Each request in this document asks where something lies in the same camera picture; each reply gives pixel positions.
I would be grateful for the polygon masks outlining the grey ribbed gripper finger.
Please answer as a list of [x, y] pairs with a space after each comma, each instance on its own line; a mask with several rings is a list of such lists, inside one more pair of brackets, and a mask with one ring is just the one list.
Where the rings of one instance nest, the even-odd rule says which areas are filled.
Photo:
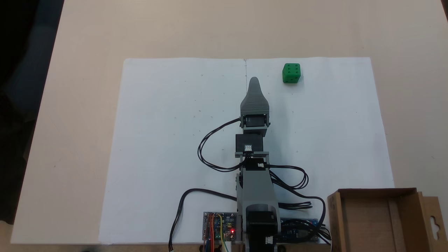
[[264, 97], [259, 79], [252, 77], [248, 83], [246, 96], [240, 104], [241, 115], [269, 114], [269, 103]]

